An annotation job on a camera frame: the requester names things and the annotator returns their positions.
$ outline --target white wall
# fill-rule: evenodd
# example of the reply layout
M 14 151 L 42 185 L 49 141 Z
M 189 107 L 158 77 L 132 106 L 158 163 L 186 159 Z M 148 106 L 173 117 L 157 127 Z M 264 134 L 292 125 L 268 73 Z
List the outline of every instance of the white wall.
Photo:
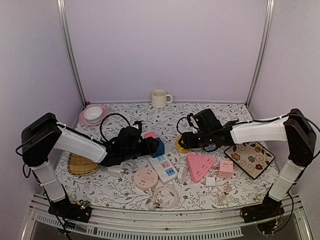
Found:
M 56 1 L 0 1 L 0 239 L 21 238 L 36 189 L 15 154 L 21 131 L 47 112 L 75 123 L 81 110 Z
M 91 102 L 244 103 L 266 0 L 68 0 L 72 45 Z
M 288 113 L 291 108 L 299 108 L 320 126 L 320 1 L 275 1 L 270 37 L 251 110 L 254 117 L 264 118 Z M 287 144 L 270 146 L 277 162 L 283 166 L 289 154 Z M 314 239 L 320 239 L 319 162 L 318 157 L 298 184 Z

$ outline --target floral tablecloth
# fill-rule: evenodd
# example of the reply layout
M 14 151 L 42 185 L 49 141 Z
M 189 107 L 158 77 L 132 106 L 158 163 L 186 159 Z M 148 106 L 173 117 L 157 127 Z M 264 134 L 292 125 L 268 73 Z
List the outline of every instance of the floral tablecloth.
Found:
M 207 108 L 212 109 L 222 124 L 236 119 L 251 119 L 247 108 L 243 104 L 171 103 L 163 109 L 157 109 L 153 108 L 150 103 L 113 103 L 108 104 L 108 107 L 110 113 L 121 113 L 127 117 L 130 123 L 135 120 L 142 120 L 143 132 L 153 131 L 161 138 L 165 145 L 165 154 L 177 170 L 180 167 L 187 166 L 187 154 L 178 153 L 175 147 L 178 136 L 176 130 L 178 119 L 186 117 L 189 113 L 195 114 Z M 125 126 L 126 123 L 123 119 L 114 116 L 104 124 L 103 131 L 107 138 L 111 139 L 117 136 L 119 130 Z M 85 126 L 78 123 L 76 130 L 96 139 L 101 138 L 99 126 Z M 186 121 L 180 122 L 180 130 L 189 130 Z M 215 157 L 217 159 L 215 165 L 218 165 L 219 160 L 226 158 L 224 154 L 226 148 L 222 147 L 212 153 L 204 152 L 202 149 L 194 150 L 194 152 Z M 151 167 L 147 157 L 126 161 L 124 166 L 129 169 L 129 174 L 124 175 L 123 178 L 115 178 L 111 177 L 107 168 L 103 166 L 100 166 L 95 173 L 90 175 L 70 175 L 67 170 L 68 156 L 68 152 L 62 154 L 56 173 L 72 201 L 83 199 L 90 201 L 94 206 L 148 210 L 146 204 L 150 202 L 149 193 L 139 190 L 133 181 L 137 169 Z M 215 171 L 210 170 L 206 176 L 214 177 L 216 174 Z M 216 178 L 216 188 L 210 191 L 205 187 L 203 181 L 194 184 L 188 173 L 187 180 L 183 184 L 180 184 L 178 180 L 169 183 L 178 190 L 180 200 L 175 208 L 163 210 L 208 210 L 259 203 L 278 174 L 273 162 L 261 176 L 252 180 L 241 168 L 234 164 L 232 178 Z M 172 198 L 168 192 L 161 192 L 161 196 L 159 196 L 160 201 L 163 201 L 164 204 L 170 202 Z

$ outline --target pink triangular power strip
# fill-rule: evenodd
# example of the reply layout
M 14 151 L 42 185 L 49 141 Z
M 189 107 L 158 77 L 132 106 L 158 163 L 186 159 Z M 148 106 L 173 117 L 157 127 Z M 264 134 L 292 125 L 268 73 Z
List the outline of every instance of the pink triangular power strip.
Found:
M 215 162 L 215 157 L 189 153 L 186 156 L 186 163 L 188 164 L 192 181 L 195 184 L 199 183 Z

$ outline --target vent grille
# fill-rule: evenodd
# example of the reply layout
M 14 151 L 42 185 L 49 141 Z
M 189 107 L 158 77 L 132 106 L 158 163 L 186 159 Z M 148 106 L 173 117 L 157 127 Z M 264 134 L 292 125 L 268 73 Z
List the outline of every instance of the vent grille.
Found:
M 61 224 L 54 216 L 47 216 L 45 214 L 38 213 L 36 220 L 53 227 L 62 228 Z M 87 226 L 82 230 L 75 230 L 70 227 L 66 227 L 66 229 L 79 234 L 85 234 L 109 240 L 223 240 L 243 236 L 240 227 L 195 233 L 137 233 L 109 230 L 95 226 Z

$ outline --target white bowl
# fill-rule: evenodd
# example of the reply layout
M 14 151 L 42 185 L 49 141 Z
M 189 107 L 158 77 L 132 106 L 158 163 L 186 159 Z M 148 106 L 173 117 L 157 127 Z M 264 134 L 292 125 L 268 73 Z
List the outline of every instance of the white bowl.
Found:
M 103 109 L 99 106 L 89 107 L 85 110 L 83 116 L 88 123 L 95 124 L 102 119 Z

